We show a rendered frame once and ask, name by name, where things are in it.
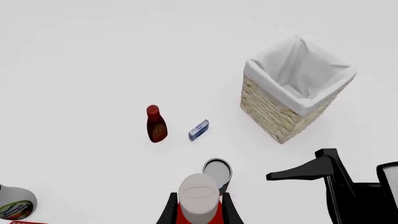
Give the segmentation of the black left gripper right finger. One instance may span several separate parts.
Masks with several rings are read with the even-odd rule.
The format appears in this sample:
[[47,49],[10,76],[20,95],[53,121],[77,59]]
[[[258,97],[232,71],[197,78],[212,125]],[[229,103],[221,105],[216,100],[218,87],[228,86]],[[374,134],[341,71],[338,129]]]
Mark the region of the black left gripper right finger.
[[227,192],[223,194],[222,211],[224,224],[244,224]]

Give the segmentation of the wicker basket white cloth liner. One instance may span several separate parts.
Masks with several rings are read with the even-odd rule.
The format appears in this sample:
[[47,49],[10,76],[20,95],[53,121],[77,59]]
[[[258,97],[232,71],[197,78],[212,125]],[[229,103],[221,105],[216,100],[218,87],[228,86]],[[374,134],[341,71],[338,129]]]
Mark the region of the wicker basket white cloth liner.
[[240,105],[278,143],[314,122],[357,70],[299,36],[246,60]]

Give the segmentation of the grey-lidded tin can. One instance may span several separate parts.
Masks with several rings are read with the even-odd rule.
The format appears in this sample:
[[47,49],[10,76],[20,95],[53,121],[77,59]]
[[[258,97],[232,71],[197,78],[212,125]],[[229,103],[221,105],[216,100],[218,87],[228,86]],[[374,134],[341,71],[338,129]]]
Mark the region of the grey-lidded tin can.
[[222,158],[211,158],[204,163],[202,172],[211,177],[221,193],[226,192],[233,175],[232,167]]

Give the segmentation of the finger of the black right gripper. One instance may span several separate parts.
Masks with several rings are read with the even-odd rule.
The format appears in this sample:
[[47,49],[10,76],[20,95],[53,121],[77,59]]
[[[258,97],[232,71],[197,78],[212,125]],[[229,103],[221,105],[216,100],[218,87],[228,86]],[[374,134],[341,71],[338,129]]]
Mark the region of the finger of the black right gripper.
[[268,173],[266,180],[334,180],[334,166],[335,162],[330,156],[321,156],[292,169]]

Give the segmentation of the red ketchup bottle white cap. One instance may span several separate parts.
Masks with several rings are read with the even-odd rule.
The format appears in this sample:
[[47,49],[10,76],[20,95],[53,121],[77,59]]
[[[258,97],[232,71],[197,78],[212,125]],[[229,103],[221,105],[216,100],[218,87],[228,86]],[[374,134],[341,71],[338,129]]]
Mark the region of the red ketchup bottle white cap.
[[224,224],[219,189],[205,174],[192,174],[183,180],[178,207],[185,224]]

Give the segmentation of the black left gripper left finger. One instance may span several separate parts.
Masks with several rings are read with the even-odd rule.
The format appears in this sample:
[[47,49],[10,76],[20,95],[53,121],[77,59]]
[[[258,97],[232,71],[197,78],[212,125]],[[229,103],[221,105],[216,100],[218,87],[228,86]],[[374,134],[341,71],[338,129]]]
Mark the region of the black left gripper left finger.
[[156,224],[176,224],[178,213],[178,195],[172,192]]

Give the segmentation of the small grey flat plate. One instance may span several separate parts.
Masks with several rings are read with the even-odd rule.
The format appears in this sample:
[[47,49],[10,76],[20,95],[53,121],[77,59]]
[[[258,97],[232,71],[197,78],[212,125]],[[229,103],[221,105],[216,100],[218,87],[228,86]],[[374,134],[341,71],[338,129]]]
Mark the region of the small grey flat plate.
[[398,213],[398,162],[378,165],[376,172],[388,207]]

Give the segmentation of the dark red sauce bottle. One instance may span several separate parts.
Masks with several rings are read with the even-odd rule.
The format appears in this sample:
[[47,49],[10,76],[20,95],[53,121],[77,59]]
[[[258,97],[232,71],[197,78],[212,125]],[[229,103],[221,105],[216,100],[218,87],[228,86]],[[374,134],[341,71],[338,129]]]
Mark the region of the dark red sauce bottle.
[[168,135],[167,125],[160,115],[158,106],[150,105],[146,109],[147,112],[147,133],[149,139],[153,143],[157,143],[165,139]]

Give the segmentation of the small blue white box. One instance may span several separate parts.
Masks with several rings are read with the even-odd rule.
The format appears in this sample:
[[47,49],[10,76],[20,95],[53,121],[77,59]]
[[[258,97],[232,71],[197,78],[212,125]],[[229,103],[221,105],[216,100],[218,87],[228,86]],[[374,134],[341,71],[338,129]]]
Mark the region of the small blue white box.
[[206,132],[209,128],[209,121],[205,119],[202,121],[200,124],[195,126],[190,132],[188,132],[188,138],[190,141],[196,140],[198,137],[200,137],[204,132]]

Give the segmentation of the white bottle with printed label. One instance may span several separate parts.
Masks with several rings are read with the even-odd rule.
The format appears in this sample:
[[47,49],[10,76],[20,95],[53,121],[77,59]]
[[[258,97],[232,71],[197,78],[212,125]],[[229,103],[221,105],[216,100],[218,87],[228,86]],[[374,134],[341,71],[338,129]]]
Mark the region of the white bottle with printed label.
[[23,220],[37,208],[37,198],[30,191],[0,184],[0,219]]

